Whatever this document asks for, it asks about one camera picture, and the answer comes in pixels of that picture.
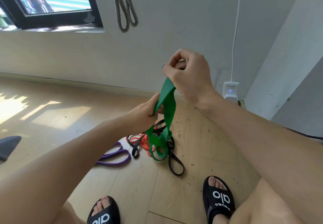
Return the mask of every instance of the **wall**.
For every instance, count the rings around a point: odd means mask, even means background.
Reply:
[[[296,0],[245,99],[271,120],[323,56],[323,0]]]
[[[323,137],[323,58],[316,64],[272,121],[305,134]]]
[[[222,92],[231,72],[237,0],[132,0],[139,26],[126,34],[117,28],[113,0],[96,1],[105,33],[0,32],[0,71],[160,90],[161,65],[184,47],[205,55]],[[241,1],[234,75],[240,99],[294,1]]]

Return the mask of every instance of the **ankle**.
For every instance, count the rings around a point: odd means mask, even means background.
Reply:
[[[217,214],[213,218],[212,224],[228,224],[229,218],[227,218],[225,215]]]

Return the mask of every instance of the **black slide sandal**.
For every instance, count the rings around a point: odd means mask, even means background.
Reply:
[[[99,199],[92,207],[90,214],[88,215],[87,224],[120,224],[120,212],[115,200],[108,196],[110,200],[110,205],[105,209],[101,210],[99,213],[91,216],[94,207],[101,200]]]
[[[221,181],[227,190],[210,186],[210,177],[207,177],[203,184],[203,202],[208,224],[212,224],[213,218],[217,214],[223,214],[231,218],[233,212],[236,210],[233,195],[226,183],[219,177],[213,176],[215,179]]]

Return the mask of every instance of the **black window frame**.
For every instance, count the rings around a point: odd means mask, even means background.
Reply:
[[[96,1],[89,0],[89,3],[91,9],[88,10],[27,14],[20,0],[0,0],[2,10],[18,28],[23,30],[90,23],[93,26],[102,27],[102,20]]]

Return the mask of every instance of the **white power adapter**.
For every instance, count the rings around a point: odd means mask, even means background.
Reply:
[[[233,103],[238,103],[238,85],[239,82],[224,82],[222,96],[224,99]]]

